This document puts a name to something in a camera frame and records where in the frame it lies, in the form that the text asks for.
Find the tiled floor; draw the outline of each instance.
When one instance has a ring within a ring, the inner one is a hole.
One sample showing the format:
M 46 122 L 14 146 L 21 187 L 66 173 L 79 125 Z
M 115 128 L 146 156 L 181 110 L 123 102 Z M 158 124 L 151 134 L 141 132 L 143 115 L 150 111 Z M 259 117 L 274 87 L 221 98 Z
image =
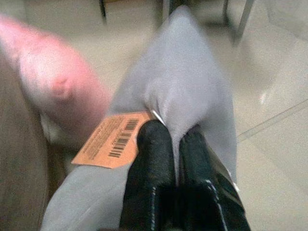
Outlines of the tiled floor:
M 234 23 L 243 5 L 230 0 Z M 97 0 L 26 0 L 25 11 L 22 0 L 0 6 L 66 38 L 112 91 L 157 30 L 151 0 L 108 3 L 106 24 Z M 253 231 L 308 227 L 307 10 L 305 0 L 256 0 L 238 45 L 227 28 L 205 28 L 232 82 L 238 186 Z

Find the gray cloth bag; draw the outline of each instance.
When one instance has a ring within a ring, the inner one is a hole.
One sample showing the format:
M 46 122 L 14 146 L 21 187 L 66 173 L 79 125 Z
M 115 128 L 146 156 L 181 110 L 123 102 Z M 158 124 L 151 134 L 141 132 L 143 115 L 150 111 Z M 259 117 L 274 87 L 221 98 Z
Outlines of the gray cloth bag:
M 161 116 L 171 134 L 176 173 L 180 140 L 199 124 L 235 180 L 236 136 L 229 84 L 186 7 L 173 13 L 129 72 L 107 116 L 150 110 Z M 117 228 L 129 167 L 77 167 L 49 202 L 41 230 Z

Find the pink object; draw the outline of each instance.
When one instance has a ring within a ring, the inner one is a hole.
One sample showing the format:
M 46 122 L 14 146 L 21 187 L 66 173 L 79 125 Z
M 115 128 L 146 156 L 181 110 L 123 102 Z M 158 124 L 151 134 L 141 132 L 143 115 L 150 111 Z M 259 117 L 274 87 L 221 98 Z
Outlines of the pink object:
M 32 103 L 81 146 L 111 100 L 88 63 L 59 37 L 3 15 L 0 45 Z

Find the barcode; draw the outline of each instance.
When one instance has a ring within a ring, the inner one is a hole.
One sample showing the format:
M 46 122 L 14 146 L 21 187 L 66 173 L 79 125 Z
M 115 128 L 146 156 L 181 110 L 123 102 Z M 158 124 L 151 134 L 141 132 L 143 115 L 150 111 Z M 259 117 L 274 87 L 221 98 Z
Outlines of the barcode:
M 110 151 L 108 156 L 120 158 L 138 123 L 139 119 L 130 119 L 127 122 L 125 128 L 120 132 L 118 138 L 116 139 L 114 146 L 112 147 L 112 150 Z

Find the orange price tag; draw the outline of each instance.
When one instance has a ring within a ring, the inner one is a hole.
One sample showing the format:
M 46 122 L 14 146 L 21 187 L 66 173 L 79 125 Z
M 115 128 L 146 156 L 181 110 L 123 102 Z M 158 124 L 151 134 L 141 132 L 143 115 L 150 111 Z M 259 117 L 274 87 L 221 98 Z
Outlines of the orange price tag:
M 134 161 L 137 135 L 151 117 L 147 112 L 105 118 L 72 160 L 75 165 L 115 168 Z

